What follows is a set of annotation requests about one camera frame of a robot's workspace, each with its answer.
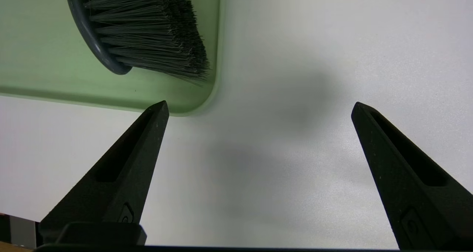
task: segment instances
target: green tray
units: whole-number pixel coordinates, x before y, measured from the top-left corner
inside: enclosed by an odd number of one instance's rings
[[[0,94],[142,111],[165,99],[171,115],[202,107],[216,90],[220,0],[192,0],[211,72],[202,87],[140,68],[115,75],[82,40],[66,0],[0,0]]]

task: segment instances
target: brush bristle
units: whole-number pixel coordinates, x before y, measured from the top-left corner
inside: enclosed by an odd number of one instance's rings
[[[84,0],[110,53],[125,65],[205,80],[209,63],[191,0]]]

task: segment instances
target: dark gray brush head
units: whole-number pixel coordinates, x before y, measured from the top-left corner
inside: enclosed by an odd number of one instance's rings
[[[191,0],[81,2],[97,40],[118,64],[163,72],[187,81],[206,79],[210,65]],[[74,11],[72,14],[77,23]]]

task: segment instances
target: white surface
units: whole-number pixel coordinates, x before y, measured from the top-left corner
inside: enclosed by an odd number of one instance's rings
[[[396,248],[350,121],[374,106],[473,190],[473,0],[227,0],[222,85],[171,118],[149,245]],[[137,113],[0,98],[0,212],[41,220]]]

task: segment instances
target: brush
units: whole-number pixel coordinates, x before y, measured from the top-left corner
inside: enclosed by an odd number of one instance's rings
[[[68,0],[97,59],[124,75],[132,67],[203,81],[210,65],[191,0]]]

